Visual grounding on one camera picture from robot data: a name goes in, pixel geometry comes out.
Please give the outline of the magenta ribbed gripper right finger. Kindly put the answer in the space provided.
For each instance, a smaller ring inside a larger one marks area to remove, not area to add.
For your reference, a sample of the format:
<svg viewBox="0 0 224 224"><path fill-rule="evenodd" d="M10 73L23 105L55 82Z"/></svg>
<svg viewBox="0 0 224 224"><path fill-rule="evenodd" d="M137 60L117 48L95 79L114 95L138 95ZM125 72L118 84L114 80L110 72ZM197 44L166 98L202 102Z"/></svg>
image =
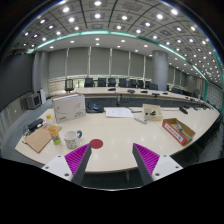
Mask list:
<svg viewBox="0 0 224 224"><path fill-rule="evenodd" d="M151 151L150 149L141 146L137 143L133 144L132 153L135 157L138 169L145 185L152 183L152 173L155 169L157 162L159 161L160 156Z"/></svg>

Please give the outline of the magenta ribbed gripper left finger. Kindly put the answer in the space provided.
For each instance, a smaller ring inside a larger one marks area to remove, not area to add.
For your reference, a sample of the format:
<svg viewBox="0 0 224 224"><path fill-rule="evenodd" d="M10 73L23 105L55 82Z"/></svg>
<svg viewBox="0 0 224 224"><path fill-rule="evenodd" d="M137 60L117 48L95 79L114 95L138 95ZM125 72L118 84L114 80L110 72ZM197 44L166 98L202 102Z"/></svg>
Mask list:
<svg viewBox="0 0 224 224"><path fill-rule="evenodd" d="M82 182L91 153L91 144L86 144L65 156L65 160L73 175L72 182L76 185L80 185Z"/></svg>

